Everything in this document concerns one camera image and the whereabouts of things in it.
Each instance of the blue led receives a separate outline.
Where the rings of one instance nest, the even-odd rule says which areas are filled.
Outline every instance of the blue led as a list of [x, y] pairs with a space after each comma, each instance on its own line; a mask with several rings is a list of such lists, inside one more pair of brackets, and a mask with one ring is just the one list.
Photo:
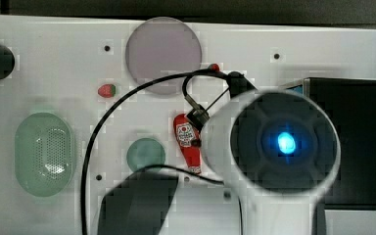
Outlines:
[[277, 137], [279, 149], [283, 154], [292, 154], [296, 150], [295, 139], [288, 132], [282, 132]]

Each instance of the black wire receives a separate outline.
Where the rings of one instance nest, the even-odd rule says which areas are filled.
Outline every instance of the black wire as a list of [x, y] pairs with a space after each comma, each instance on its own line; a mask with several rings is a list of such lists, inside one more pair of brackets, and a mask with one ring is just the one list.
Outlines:
[[[231, 76], [221, 72], [221, 71], [214, 71], [214, 70], [209, 70], [209, 73], [212, 73], [212, 76], [213, 77], [217, 77], [217, 78], [220, 78], [220, 79], [227, 79]], [[188, 95], [188, 92], [187, 92], [187, 86], [188, 86], [188, 82], [195, 76], [195, 75], [200, 75], [200, 74], [195, 74], [193, 73], [192, 75], [189, 75], [185, 78], [184, 82], [182, 83], [182, 93], [184, 94], [184, 97]]]
[[239, 198], [239, 210], [240, 210], [240, 235], [243, 235], [243, 211], [241, 209], [240, 198]]
[[212, 103], [206, 108], [206, 111], [208, 111], [229, 90], [230, 90], [229, 87], [227, 89], [225, 89], [225, 91], [222, 92], [221, 95], [219, 95], [214, 101], [212, 101]]
[[151, 165], [147, 165], [145, 167], [137, 169], [134, 173], [145, 172], [145, 171], [147, 171], [147, 170], [149, 170], [151, 168], [168, 168], [168, 169], [174, 169], [176, 171], [179, 171], [179, 172], [182, 172], [182, 173], [186, 173], [186, 174], [189, 174], [191, 176], [194, 176], [194, 177], [197, 177], [199, 179], [202, 179], [204, 181], [207, 181], [208, 183], [218, 184], [218, 185], [223, 185], [224, 184], [224, 182], [221, 181], [221, 180], [216, 180], [216, 179], [211, 179], [211, 178], [208, 178], [208, 177], [204, 177], [202, 175], [198, 175], [198, 174], [193, 173], [191, 171], [188, 171], [186, 169], [178, 168], [176, 166], [168, 165], [168, 164], [151, 164]]
[[157, 83], [161, 83], [167, 80], [172, 80], [172, 79], [177, 79], [181, 77], [193, 77], [195, 75], [207, 75], [207, 76], [213, 76], [213, 77], [218, 77], [225, 79], [228, 77], [225, 73], [222, 73], [220, 71], [214, 71], [214, 70], [195, 70], [192, 72], [185, 72], [185, 73], [179, 73], [179, 74], [174, 74], [174, 75], [169, 75], [165, 76], [162, 78], [155, 79], [153, 81], [147, 82], [145, 84], [142, 84], [135, 89], [129, 91], [127, 94], [125, 94], [123, 97], [118, 99], [109, 109], [108, 111], [103, 115], [103, 117], [99, 120], [97, 123], [96, 127], [93, 130], [93, 133], [91, 134], [90, 140], [87, 145], [87, 149], [85, 152], [85, 157], [84, 157], [84, 163], [83, 163], [83, 170], [81, 173], [81, 185], [80, 185], [80, 208], [81, 208], [81, 230], [83, 235], [87, 235], [87, 219], [86, 219], [86, 181], [87, 181], [87, 171], [88, 171], [88, 165], [90, 163], [90, 156], [91, 156], [91, 151], [93, 149], [94, 142], [96, 140], [96, 137], [100, 131], [100, 129], [103, 127], [103, 124], [106, 122], [106, 120], [109, 118], [109, 116], [112, 114], [112, 112], [115, 111], [115, 109], [118, 108], [119, 105], [121, 105], [127, 98], [130, 96], [136, 94], [138, 91], [143, 90], [149, 86], [155, 85]]

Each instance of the green round object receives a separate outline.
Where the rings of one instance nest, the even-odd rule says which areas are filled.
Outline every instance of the green round object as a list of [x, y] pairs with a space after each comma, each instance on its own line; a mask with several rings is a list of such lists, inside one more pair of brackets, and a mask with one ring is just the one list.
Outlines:
[[49, 197], [62, 191], [75, 171], [69, 126], [50, 113], [27, 117], [15, 136], [15, 173], [26, 192]]
[[136, 171], [147, 165], [163, 165], [165, 163], [165, 150], [157, 140], [142, 138], [129, 147], [126, 158], [130, 169]]

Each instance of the white pegboard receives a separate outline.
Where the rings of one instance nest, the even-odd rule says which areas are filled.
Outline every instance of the white pegboard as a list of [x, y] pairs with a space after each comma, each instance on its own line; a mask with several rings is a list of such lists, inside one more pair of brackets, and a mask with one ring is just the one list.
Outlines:
[[[37, 203], [14, 175], [15, 131], [29, 110], [49, 105], [72, 126], [82, 158], [90, 131], [102, 114], [136, 87], [126, 70], [124, 49], [131, 30], [141, 23], [0, 16], [0, 42], [17, 59], [11, 78], [0, 81], [0, 234], [80, 234], [81, 165], [67, 189], [51, 203]], [[218, 63], [224, 71], [241, 71], [257, 88], [307, 76], [376, 78], [376, 30], [188, 25], [202, 44], [204, 66]], [[105, 45], [111, 47], [109, 52], [103, 50]], [[276, 53], [279, 60], [273, 59]], [[118, 96], [113, 100], [97, 95], [104, 82], [117, 85]], [[224, 89], [220, 80], [196, 78], [190, 91], [206, 106]], [[224, 96], [211, 113], [227, 100]], [[157, 137], [166, 150], [166, 162], [184, 166], [171, 122], [189, 108], [181, 95], [164, 98], [141, 92], [117, 109], [93, 150], [89, 218], [95, 216], [106, 190], [129, 175], [123, 157], [134, 136]], [[104, 179], [95, 180], [97, 174]], [[376, 234], [376, 211], [328, 211], [326, 215], [329, 234], [372, 234], [372, 228]]]

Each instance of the red and white packet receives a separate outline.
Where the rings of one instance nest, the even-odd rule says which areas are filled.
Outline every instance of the red and white packet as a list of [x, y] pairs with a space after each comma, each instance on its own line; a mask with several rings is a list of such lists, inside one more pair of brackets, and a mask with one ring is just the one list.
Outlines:
[[173, 120], [173, 130], [179, 149], [185, 158], [188, 169], [196, 174], [201, 173], [200, 149], [191, 145], [191, 141], [200, 139], [199, 131], [189, 123], [185, 114], [180, 114]]

